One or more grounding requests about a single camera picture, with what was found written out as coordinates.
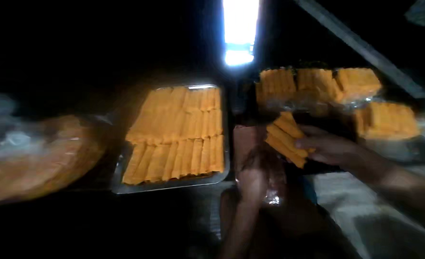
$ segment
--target hand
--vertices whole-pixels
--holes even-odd
[[[244,169],[238,173],[237,180],[241,200],[245,203],[260,205],[267,192],[266,173],[257,168]]]
[[[349,167],[351,164],[360,162],[361,153],[364,149],[358,144],[330,134],[313,126],[300,126],[300,129],[308,135],[307,138],[296,141],[296,147],[301,149],[315,148],[309,158],[328,165]]]

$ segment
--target orange food block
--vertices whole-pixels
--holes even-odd
[[[174,87],[171,96],[169,97],[170,109],[179,110],[182,109],[184,104],[185,94],[188,89],[186,87]]]
[[[222,111],[215,110],[215,119],[216,119],[216,135],[222,134]]]
[[[182,172],[182,157],[184,156],[186,140],[179,141],[178,149],[176,150],[176,158],[171,172],[171,178],[180,178]]]
[[[200,90],[201,100],[200,100],[200,110],[208,110],[208,89]]]
[[[184,124],[182,125],[181,139],[189,138],[190,127],[193,125],[191,123],[192,117],[193,117],[192,113],[185,113]]]
[[[211,110],[209,112],[209,125],[208,132],[210,136],[216,135],[216,110]]]
[[[207,88],[205,91],[207,91],[206,110],[210,111],[210,110],[214,109],[216,89],[214,87],[211,87],[211,88]]]
[[[180,176],[190,174],[192,169],[193,139],[189,139],[185,143],[184,155],[182,156],[182,167]]]
[[[195,132],[196,132],[196,126],[198,122],[198,112],[201,111],[195,111],[192,112],[192,115],[190,116],[189,120],[189,131],[187,133],[187,138],[194,139],[195,138]]]
[[[144,155],[144,151],[145,143],[142,142],[134,145],[131,158],[128,162],[128,166],[126,167],[126,171],[123,176],[123,183],[133,184],[132,177],[139,166],[139,162],[141,162],[142,156]]]
[[[212,136],[209,143],[209,171],[216,170],[216,144],[217,136]]]
[[[189,97],[189,105],[187,107],[188,112],[196,111],[200,109],[202,90],[192,91]]]
[[[182,104],[182,109],[184,109],[185,111],[189,109],[191,96],[192,96],[192,91],[187,90],[187,92],[185,93],[183,104]]]
[[[296,126],[296,124],[291,123],[283,116],[280,116],[273,123],[293,138],[299,139],[305,137],[305,134]]]
[[[163,181],[167,181],[167,180],[171,179],[172,170],[174,168],[174,162],[175,162],[175,159],[176,159],[176,152],[178,150],[178,146],[179,146],[179,144],[177,142],[175,142],[175,143],[171,144],[171,146],[169,147],[168,158],[166,160],[165,168],[163,169],[163,176],[161,177],[161,179]]]
[[[205,139],[209,136],[209,112],[203,112],[202,120],[201,138]]]
[[[210,158],[210,139],[206,138],[203,141],[203,148],[201,150],[200,174],[209,172],[209,158]]]
[[[167,128],[170,129],[172,141],[178,141],[181,139],[185,115],[186,113],[184,111],[177,111],[177,114],[174,116],[172,127],[169,125],[167,126]]]
[[[285,71],[286,81],[287,81],[287,88],[289,92],[289,97],[293,96],[294,93],[297,91],[296,84],[294,83],[294,75],[293,72],[288,69]]]
[[[382,87],[369,68],[343,68],[337,71],[336,80],[348,101],[373,96]]]
[[[279,139],[277,139],[272,134],[267,134],[267,139],[265,139],[272,148],[277,150],[279,153],[284,155],[288,160],[292,161],[298,168],[303,168],[307,162],[305,158],[297,155],[296,153],[289,150]]]
[[[301,157],[307,157],[308,152],[304,149],[298,149],[295,147],[294,138],[292,138],[290,135],[286,134],[284,131],[282,131],[279,127],[277,127],[274,124],[270,124],[267,126],[268,133],[272,134],[275,138],[277,138],[281,143],[286,146],[287,149],[291,150],[292,152],[296,153],[297,155]]]
[[[145,149],[144,155],[142,156],[142,159],[139,162],[138,168],[132,176],[132,184],[138,184],[144,181],[145,176],[147,175],[147,168],[149,167],[154,150],[154,146],[147,146],[147,148]]]
[[[169,108],[170,105],[170,96],[172,88],[164,88],[156,90],[156,98],[154,101],[155,109],[158,111],[165,111]]]
[[[214,109],[220,109],[220,89],[214,89]]]
[[[195,111],[195,133],[194,138],[201,138],[201,133],[203,131],[203,113],[202,111]]]
[[[203,147],[203,140],[195,139],[193,142],[192,165],[190,170],[190,172],[194,175],[198,175],[200,173],[202,147]]]
[[[159,145],[155,147],[152,154],[145,181],[157,182],[163,177],[164,168],[169,155],[170,145]]]
[[[216,170],[224,172],[224,135],[219,135],[216,138]]]

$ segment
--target orange snack stick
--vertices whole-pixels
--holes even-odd
[[[216,170],[224,172],[224,135],[219,135],[216,138]]]
[[[202,129],[201,129],[201,138],[205,139],[209,136],[209,113],[208,111],[203,112],[202,118]]]
[[[132,176],[132,184],[138,184],[144,181],[145,176],[147,175],[147,168],[149,167],[154,150],[154,146],[147,146],[147,148],[145,149],[141,162],[139,162],[138,168]]]
[[[214,109],[220,109],[220,89],[214,89]]]
[[[200,173],[201,150],[203,147],[202,139],[195,139],[193,142],[192,165],[190,173],[198,175]]]
[[[125,174],[123,175],[123,183],[133,184],[132,177],[139,166],[139,162],[141,162],[142,156],[144,155],[144,150],[145,143],[142,142],[134,145],[131,158],[128,162],[128,166],[126,167]]]
[[[280,116],[273,123],[293,138],[299,139],[305,137],[305,134],[284,116]]]
[[[169,147],[170,145],[159,145],[155,147],[149,167],[147,168],[145,181],[157,182],[161,180],[169,155]]]
[[[217,136],[212,136],[209,143],[209,171],[216,170],[216,145],[217,145]]]
[[[169,147],[168,158],[166,160],[165,168],[163,169],[163,176],[161,179],[167,181],[172,177],[172,170],[174,168],[174,162],[176,160],[176,152],[178,150],[179,144],[174,142]]]
[[[279,153],[284,155],[288,160],[292,161],[298,168],[303,168],[305,163],[307,162],[303,157],[298,156],[296,153],[289,150],[281,141],[279,141],[272,134],[267,134],[267,138],[265,139],[272,148],[277,150]]]
[[[193,139],[188,139],[185,143],[184,154],[182,156],[182,167],[180,176],[190,174],[192,169]]]
[[[209,159],[211,152],[211,140],[209,138],[204,139],[203,149],[201,150],[201,162],[200,162],[200,174],[209,172]]]
[[[216,115],[216,134],[220,135],[222,134],[222,111],[221,110],[215,110]]]
[[[176,158],[171,172],[171,178],[180,178],[182,170],[182,157],[184,156],[186,140],[179,141],[178,149],[176,150]]]
[[[301,157],[307,157],[308,153],[307,150],[304,149],[298,149],[295,147],[294,139],[286,134],[284,131],[282,131],[279,127],[277,127],[274,124],[270,124],[267,126],[267,131],[272,134],[275,138],[277,138],[281,143],[284,144],[289,150],[296,153],[297,155]]]

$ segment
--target plastic packaging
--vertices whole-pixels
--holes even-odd
[[[249,152],[243,162],[243,167],[235,175],[238,188],[240,178],[246,177],[246,169],[257,168],[264,172],[268,180],[268,187],[264,203],[271,206],[279,206],[283,203],[286,190],[286,175],[281,160],[268,145],[261,144]]]
[[[268,111],[309,111],[323,116],[329,105],[351,113],[369,103],[381,87],[374,72],[367,68],[333,71],[280,68],[260,73],[256,101],[260,108]]]
[[[24,122],[0,95],[0,202],[28,200],[66,187],[93,168],[103,146],[75,116]]]

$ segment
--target metal tray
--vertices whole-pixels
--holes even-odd
[[[182,86],[188,87],[189,89],[202,89],[202,88],[219,88],[216,85],[212,84],[203,84],[203,85],[188,85]],[[213,172],[210,176],[198,176],[198,177],[188,177],[181,178],[179,180],[169,180],[167,182],[160,183],[142,183],[138,185],[129,185],[122,183],[123,173],[126,170],[128,165],[129,158],[132,154],[132,145],[129,142],[125,142],[123,149],[121,151],[120,157],[115,168],[114,175],[111,182],[111,191],[115,194],[130,194],[146,191],[155,191],[161,189],[171,189],[179,188],[186,186],[195,186],[195,185],[204,185],[204,184],[213,184],[218,183],[224,180],[230,171],[230,146],[229,146],[229,127],[227,120],[227,107],[225,101],[224,90],[220,89],[221,97],[221,107],[222,107],[222,128],[224,132],[224,172]]]

